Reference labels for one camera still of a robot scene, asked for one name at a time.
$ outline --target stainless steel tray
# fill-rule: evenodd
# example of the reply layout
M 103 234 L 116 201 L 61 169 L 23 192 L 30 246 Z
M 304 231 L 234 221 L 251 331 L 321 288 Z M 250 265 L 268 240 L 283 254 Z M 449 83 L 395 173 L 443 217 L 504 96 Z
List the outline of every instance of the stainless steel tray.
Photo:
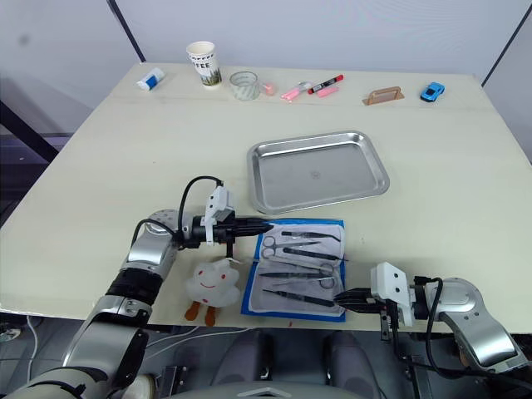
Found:
M 380 195 L 390 185 L 360 131 L 259 143 L 248 151 L 248 172 L 254 208 L 264 214 Z

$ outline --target white wall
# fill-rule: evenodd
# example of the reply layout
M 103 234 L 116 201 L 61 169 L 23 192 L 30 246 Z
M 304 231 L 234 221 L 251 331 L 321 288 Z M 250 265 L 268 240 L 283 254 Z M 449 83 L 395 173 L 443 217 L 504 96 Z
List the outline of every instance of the white wall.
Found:
M 485 91 L 532 162 L 532 17 L 485 84 Z
M 228 65 L 460 72 L 479 79 L 529 3 L 119 0 L 152 62 L 187 62 L 189 42 L 212 40 Z M 135 62 L 105 0 L 0 0 L 0 98 L 39 133 L 75 131 Z
M 119 0 L 156 62 L 210 40 L 227 65 L 473 73 L 483 79 L 530 0 Z
M 105 0 L 0 2 L 0 98 L 39 133 L 76 131 L 135 62 Z

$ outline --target white stuffed toy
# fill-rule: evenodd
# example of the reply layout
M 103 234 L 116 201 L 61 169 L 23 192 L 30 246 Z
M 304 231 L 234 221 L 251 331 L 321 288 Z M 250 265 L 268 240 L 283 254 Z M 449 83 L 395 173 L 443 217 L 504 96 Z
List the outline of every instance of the white stuffed toy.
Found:
M 198 264 L 194 275 L 185 282 L 186 293 L 192 305 L 185 313 L 187 320 L 195 320 L 200 305 L 207 305 L 205 324 L 212 327 L 216 322 L 216 308 L 232 305 L 240 298 L 240 290 L 234 285 L 239 280 L 239 272 L 230 267 L 229 259 L 212 263 Z

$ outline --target toy car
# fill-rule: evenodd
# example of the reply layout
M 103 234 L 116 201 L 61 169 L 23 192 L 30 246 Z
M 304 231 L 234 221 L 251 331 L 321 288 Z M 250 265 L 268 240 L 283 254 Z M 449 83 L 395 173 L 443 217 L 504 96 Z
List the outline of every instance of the toy car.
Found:
M 426 102 L 436 101 L 436 98 L 445 91 L 446 87 L 441 83 L 432 82 L 426 89 L 421 93 L 421 99 Z

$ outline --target marker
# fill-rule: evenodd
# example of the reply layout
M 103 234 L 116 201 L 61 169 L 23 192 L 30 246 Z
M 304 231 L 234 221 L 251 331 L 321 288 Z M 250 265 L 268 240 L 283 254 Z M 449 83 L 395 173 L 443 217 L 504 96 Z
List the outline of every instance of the marker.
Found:
M 325 81 L 324 83 L 320 83 L 319 85 L 316 85 L 312 89 L 308 89 L 307 93 L 308 94 L 313 94 L 313 93 L 315 93 L 318 90 L 322 90 L 324 87 L 333 85 L 337 81 L 343 81 L 343 75 L 338 75 L 338 76 L 334 77 L 333 79 L 329 79 L 328 81 Z

